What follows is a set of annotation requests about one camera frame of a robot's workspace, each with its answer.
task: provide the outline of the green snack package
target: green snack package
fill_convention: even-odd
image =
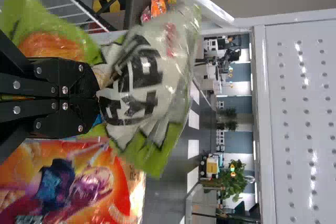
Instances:
[[[50,14],[39,0],[4,0],[0,29],[26,57],[102,62],[100,48],[86,32]]]

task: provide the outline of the perforated metal panel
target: perforated metal panel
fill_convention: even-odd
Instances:
[[[277,224],[335,223],[335,28],[266,27]]]

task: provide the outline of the floor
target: floor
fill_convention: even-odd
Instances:
[[[199,154],[215,148],[215,112],[194,84],[191,94],[189,119],[162,177],[147,178],[143,223],[184,224],[185,199],[198,181]]]

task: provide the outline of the colorful packaging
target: colorful packaging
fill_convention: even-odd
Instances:
[[[39,0],[4,0],[0,29],[26,57],[102,62],[100,48],[86,32],[50,14]]]
[[[141,223],[145,174],[106,143],[26,141],[0,171],[2,224]]]
[[[152,18],[159,17],[167,12],[165,0],[152,0],[151,16]]]

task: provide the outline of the clear plastic wrapper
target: clear plastic wrapper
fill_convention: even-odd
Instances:
[[[145,174],[106,143],[26,141],[0,172],[2,224],[141,223]]]
[[[159,177],[183,130],[200,30],[200,10],[181,7],[102,47],[97,92],[110,145]]]

